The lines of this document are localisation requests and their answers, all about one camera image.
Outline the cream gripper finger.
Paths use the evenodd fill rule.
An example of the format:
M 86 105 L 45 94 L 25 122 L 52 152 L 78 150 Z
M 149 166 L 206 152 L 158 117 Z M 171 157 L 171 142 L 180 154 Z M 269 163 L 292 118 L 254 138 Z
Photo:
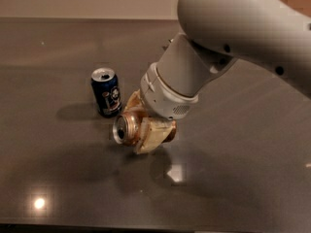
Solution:
M 123 110 L 123 114 L 127 117 L 130 115 L 135 115 L 136 117 L 148 116 L 141 99 L 140 90 L 136 90 L 131 94 Z
M 176 121 L 159 117 L 144 117 L 139 130 L 136 154 L 149 153 L 162 143 L 171 142 L 176 135 Z

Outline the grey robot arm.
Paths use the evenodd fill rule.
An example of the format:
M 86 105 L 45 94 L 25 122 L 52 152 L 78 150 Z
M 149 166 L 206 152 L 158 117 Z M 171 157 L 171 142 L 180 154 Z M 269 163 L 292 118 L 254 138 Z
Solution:
M 204 85 L 238 59 L 311 92 L 310 19 L 280 0 L 178 0 L 182 28 L 117 117 L 117 143 L 147 153 L 176 134 Z

